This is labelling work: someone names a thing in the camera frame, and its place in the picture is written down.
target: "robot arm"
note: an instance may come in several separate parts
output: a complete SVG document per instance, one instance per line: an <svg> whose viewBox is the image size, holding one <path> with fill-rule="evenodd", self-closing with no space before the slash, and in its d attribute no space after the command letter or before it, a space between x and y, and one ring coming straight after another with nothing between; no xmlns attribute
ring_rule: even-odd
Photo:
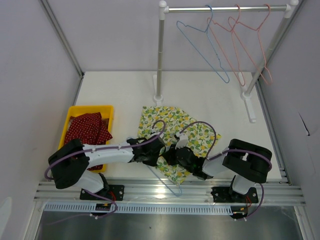
<svg viewBox="0 0 320 240"><path fill-rule="evenodd" d="M132 162L156 166L160 150L165 147L156 135L154 133L150 139L130 138L121 144L106 146L82 144L79 139L70 141L48 159L56 188L75 186L99 195L101 190L108 189L107 180L103 174L90 172L88 168Z"/></svg>
<svg viewBox="0 0 320 240"><path fill-rule="evenodd" d="M76 186L101 195L102 191L109 190L107 180L103 174L90 172L88 168L101 164L132 162L156 166L160 150L165 147L163 140L156 135L154 133L150 139L130 138L121 144L106 146L83 145L79 139L70 141L48 159L56 188ZM176 138L177 143L162 154L169 165L180 165L202 180L226 170L237 174L228 191L224 191L227 195L224 197L227 199L225 202L242 203L255 183L266 182L272 156L266 148L233 139L223 154L207 159L195 156L186 147L187 135L180 134Z"/></svg>

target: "metal rod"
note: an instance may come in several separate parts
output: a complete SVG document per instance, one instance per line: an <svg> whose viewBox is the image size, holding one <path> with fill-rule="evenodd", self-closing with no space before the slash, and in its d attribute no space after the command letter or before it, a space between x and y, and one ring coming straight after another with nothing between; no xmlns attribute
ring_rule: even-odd
<svg viewBox="0 0 320 240"><path fill-rule="evenodd" d="M269 44L269 47L267 48L267 50L265 51L264 55L265 55L265 60L266 62L268 62L269 58L271 57L275 47L277 46L278 42L280 41L280 39L282 38L282 35L284 33L284 31L287 28L288 23L290 22L290 18L283 18L280 25L278 26L275 34L273 35L273 38ZM254 88L261 71L264 69L265 67L265 60L262 59L261 62L258 65L258 70L255 72L255 74L253 75L252 81L249 84L248 89L245 91L245 95L246 96L250 96L252 89Z"/></svg>
<svg viewBox="0 0 320 240"><path fill-rule="evenodd" d="M285 12L287 10L287 5L271 5L271 12ZM241 12L268 12L269 8L267 6L241 6ZM212 7L213 12L238 12L237 6L222 6L222 7ZM209 7L169 7L169 13L199 13L199 12L211 12Z"/></svg>
<svg viewBox="0 0 320 240"><path fill-rule="evenodd" d="M158 69L156 71L156 98L161 98L162 56L164 49L165 20L159 20Z"/></svg>
<svg viewBox="0 0 320 240"><path fill-rule="evenodd" d="M39 0L41 6L43 7L43 10L45 12L45 14L47 15L54 31L56 32L59 40L62 43L62 46L64 47L64 49L66 50L66 53L68 54L70 60L72 61L76 71L78 72L79 76L83 76L83 71L81 70L81 67L64 35L64 32L62 31L62 28L60 27L58 20L54 14L54 12L52 11L50 4L48 2L48 0Z"/></svg>
<svg viewBox="0 0 320 240"><path fill-rule="evenodd" d="M73 99L73 102L72 102L72 106L75 106L77 104L78 96L79 96L80 89L81 89L81 86L82 86L83 82L84 82L84 77L81 77L81 79L79 81L79 84L78 84L78 87L76 89L76 93L75 93L75 96L74 96L74 99Z"/></svg>

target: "yellow plastic bin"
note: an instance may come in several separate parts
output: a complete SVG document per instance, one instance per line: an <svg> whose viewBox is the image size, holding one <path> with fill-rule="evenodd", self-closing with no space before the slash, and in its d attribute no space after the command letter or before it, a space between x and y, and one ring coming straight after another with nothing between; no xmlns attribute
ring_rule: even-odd
<svg viewBox="0 0 320 240"><path fill-rule="evenodd" d="M94 113L101 113L103 119L109 119L108 122L108 131L111 133L112 122L114 119L114 107L111 105L95 105L95 106L71 106L69 107L68 114L66 116L63 132L60 138L60 143L58 150L63 147L65 142L65 136L67 133L68 124L70 121L70 117L78 117L83 114L94 114ZM100 170L93 170L94 173L102 173L106 171L107 165L104 164L102 169Z"/></svg>

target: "pink hanger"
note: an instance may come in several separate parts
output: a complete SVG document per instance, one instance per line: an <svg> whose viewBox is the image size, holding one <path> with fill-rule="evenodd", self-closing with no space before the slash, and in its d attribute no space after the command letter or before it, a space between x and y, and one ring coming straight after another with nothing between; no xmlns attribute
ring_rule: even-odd
<svg viewBox="0 0 320 240"><path fill-rule="evenodd" d="M229 17L228 18L228 23L229 23L229 26L231 27L231 24L230 24L230 19L234 20L234 25L232 27L232 32L234 33L234 35L236 36L236 38L238 39L239 43L241 44L241 46L243 47L244 51L246 52L246 54L248 55L248 57L250 58L252 64L255 66L256 70L260 72L260 75L261 77L263 78L264 82L267 84L267 85L271 85L272 82L273 82L273 79L272 79L272 76L271 76L271 73L269 71L269 69L267 68L267 60L266 60L266 56L265 56L265 52L264 52L264 48L262 46L262 42L261 42L261 38L260 38L260 28L262 27L262 25L265 23L265 21L267 20L267 18L269 17L270 15L270 12L271 12L271 9L270 9L270 5L269 4L265 4L268 9L269 9L269 12L268 14L266 15L266 17L264 18L264 20L261 22L261 24L257 27L257 28L253 28L253 27L250 27L242 22L239 21L239 18L240 18L240 13L241 13L241 9L240 9L240 6L239 5L236 5L238 8L239 8L239 16L238 18L235 20L233 17ZM250 56L250 54L248 53L248 50L247 48L243 45L243 43L240 41L240 38L238 37L236 31L235 31L235 25L236 24L241 24L242 26L245 26L247 27L248 29L251 29L253 31L256 31L257 32L257 35L258 35L258 39L259 39L259 45L260 45L260 49L261 49L261 52L262 52L262 55L263 55L263 59L264 59L264 69L268 72L269 76L270 76L270 82L268 82L265 77L263 76L262 72L259 70L257 64L255 63L255 61L252 59L252 57Z"/></svg>
<svg viewBox="0 0 320 240"><path fill-rule="evenodd" d="M231 29L230 29L230 30L228 30L228 29L227 29L227 28L225 28L224 26L220 25L218 22L214 21L214 20L213 20L213 18L208 17L208 19L207 19L207 23L208 23L208 21L210 21L210 20L213 22L213 24L218 25L218 26L220 26L221 28L223 28L224 30L226 30L227 32L231 33L231 35L233 34L233 30L234 30L234 28L235 28L236 24L234 24L234 25L233 25L233 27L231 27L231 26L230 26L230 27L231 27ZM236 71L234 70L233 65L232 65L232 64L231 64L231 62L229 61L229 58L227 57L227 54L225 53L225 51L224 51L223 47L221 46L221 44L220 44L220 42L219 42L219 40L218 40L217 36L215 35L214 31L213 31L213 30L212 30L212 28L211 28L211 26L210 26L209 28L210 28L210 31L211 31L212 35L214 36L214 39L215 39L215 40L216 40L216 42L218 43L218 46L220 47L220 49L221 49L221 51L222 51L222 53L223 53L223 55L224 55L224 57L225 57L226 61L227 61L227 62L228 62L228 64L230 65L230 67L231 67L231 69L232 69L232 71L233 71L233 73L234 73L234 75L235 75L236 79L238 80L239 84L243 87L244 85L246 85L246 80L245 80L245 77L244 77L243 72L240 70L240 61L239 61L238 51L237 51L237 48L236 48L236 45L235 45L234 39L232 38L232 43L233 43L233 48L234 48L234 51L235 51L236 60L237 60L237 63L238 63L238 71L241 73L241 75L242 75L242 79L243 79L244 83L241 83L241 80L240 80L240 78L239 78L238 74L236 74Z"/></svg>
<svg viewBox="0 0 320 240"><path fill-rule="evenodd" d="M218 25L218 26L220 26L221 28L223 28L224 30L226 30L227 32L231 33L232 44L233 44L233 48L234 48L234 51L235 51L235 55L236 55L236 59L237 59L237 64L238 64L238 70L239 70L239 72L241 73L243 80L245 80L245 78L244 78L243 72L240 70L240 61L239 61L238 51L237 51L237 48L236 48L236 45L235 45L234 35L236 36L236 38L238 39L239 43L240 43L241 46L243 47L244 51L246 52L246 54L247 54L248 57L250 58L250 60L251 60L251 62L253 63L254 67L257 69L257 71L260 72L260 75L261 75L261 77L263 78L263 80L265 81L265 83L266 83L267 85L270 85L270 84L272 84L273 79L272 79L272 76L271 76L271 73L270 73L269 69L267 68L266 56L265 56L264 48L263 48L263 46L262 46L262 42L261 42L261 38L260 38L260 28L261 28L262 25L265 23L265 21L267 20L267 18L268 18L269 15L270 15L270 12L271 12L270 5L268 5L268 4L265 4L265 5L268 7L269 12L268 12L267 16L264 18L264 20L262 21L262 23L261 23L261 24L259 25L259 27L257 27L257 28L250 27L250 26L245 25L244 23L242 23L242 22L239 21L240 14L241 14L241 9L240 9L240 6L239 6L238 4L236 4L236 6L237 6L238 9L239 9L237 19L234 19L234 18L231 17L231 16L228 18L228 24L229 24L229 26L230 26L230 28L231 28L230 30L228 30L228 29L225 28L224 26L220 25L218 22L215 22L213 19L212 19L211 21L212 21L215 25ZM234 20L234 25L231 25L230 19ZM236 24L241 24L241 25L243 25L243 26L245 26L245 27L247 27L247 28L249 28L249 29L257 32L260 49L261 49L261 52L262 52L262 55L263 55L263 59L264 59L264 69L266 69L266 71L268 72L268 74L269 74L269 76L270 76L270 82L268 82L268 81L265 79L265 77L262 75L262 73L261 73L261 71L259 70L257 64L256 64L255 61L252 59L251 55L248 53L247 48L244 46L244 44L241 42L240 38L238 37L238 35L237 35L236 31L235 31L235 26L236 26ZM230 67L231 67L233 73L235 74L237 80L239 81L239 84L240 84L241 86L244 86L244 85L246 84L246 82L244 81L244 84L241 83L238 75L235 73L235 70L234 70L231 62L229 61L227 55L225 54L225 52L224 52L224 50L223 50L220 42L218 41L218 39L217 39L216 35L214 34L214 31L212 30L211 27L210 27L210 31L211 31L212 35L214 36L216 42L218 43L218 45L219 45L219 47L220 47L220 49L221 49L224 57L226 58L228 64L230 65Z"/></svg>

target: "polka dot fabric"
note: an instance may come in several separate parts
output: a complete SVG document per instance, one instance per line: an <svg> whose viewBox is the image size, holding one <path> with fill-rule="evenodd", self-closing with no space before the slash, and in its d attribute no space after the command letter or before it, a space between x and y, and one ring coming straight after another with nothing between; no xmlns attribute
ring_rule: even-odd
<svg viewBox="0 0 320 240"><path fill-rule="evenodd" d="M102 120L100 112L86 113L73 119L69 130L65 134L64 144L73 139L80 139L83 144L104 145L112 139L107 126ZM88 170L101 170L102 165L97 165Z"/></svg>

